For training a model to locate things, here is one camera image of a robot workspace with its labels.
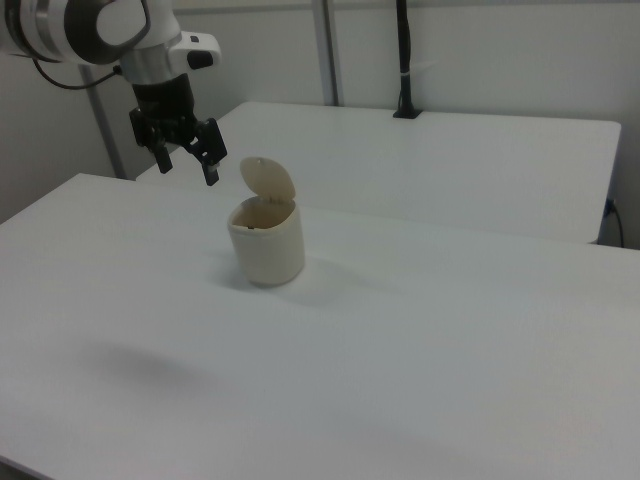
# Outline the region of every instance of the white tabletop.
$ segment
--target white tabletop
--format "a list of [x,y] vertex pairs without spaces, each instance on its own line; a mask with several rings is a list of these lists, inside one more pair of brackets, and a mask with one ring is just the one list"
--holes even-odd
[[[211,194],[244,194],[246,156],[290,170],[304,206],[576,243],[597,239],[620,125],[548,118],[246,103],[220,121],[229,150]],[[206,190],[172,154],[138,181]]]
[[637,480],[640,256],[79,176],[0,226],[0,456],[57,480]]

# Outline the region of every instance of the container lid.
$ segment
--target container lid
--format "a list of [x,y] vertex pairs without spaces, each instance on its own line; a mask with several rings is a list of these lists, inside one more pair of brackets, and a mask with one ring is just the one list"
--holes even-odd
[[248,157],[240,162],[244,183],[256,195],[274,203],[286,203],[296,196],[289,172],[275,160]]

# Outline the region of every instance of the white cylindrical container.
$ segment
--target white cylindrical container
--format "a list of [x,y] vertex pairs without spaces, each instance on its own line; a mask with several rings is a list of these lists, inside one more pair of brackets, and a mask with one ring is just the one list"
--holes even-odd
[[304,266],[295,187],[284,167],[268,158],[245,158],[240,171],[258,195],[242,202],[227,222],[240,268],[252,283],[281,285]]

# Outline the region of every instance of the pole base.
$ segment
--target pole base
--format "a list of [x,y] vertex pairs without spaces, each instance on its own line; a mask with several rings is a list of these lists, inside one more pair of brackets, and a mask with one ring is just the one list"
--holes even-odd
[[415,120],[421,113],[422,110],[416,110],[415,108],[412,108],[410,110],[401,109],[393,114],[393,118],[406,118],[408,120]]

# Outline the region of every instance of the black vertical pole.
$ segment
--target black vertical pole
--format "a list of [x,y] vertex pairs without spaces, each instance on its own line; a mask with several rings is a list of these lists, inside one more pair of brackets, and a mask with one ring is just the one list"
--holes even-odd
[[400,104],[395,118],[414,119],[421,110],[413,107],[411,100],[411,32],[407,14],[407,0],[396,0],[398,15],[398,46],[400,48]]

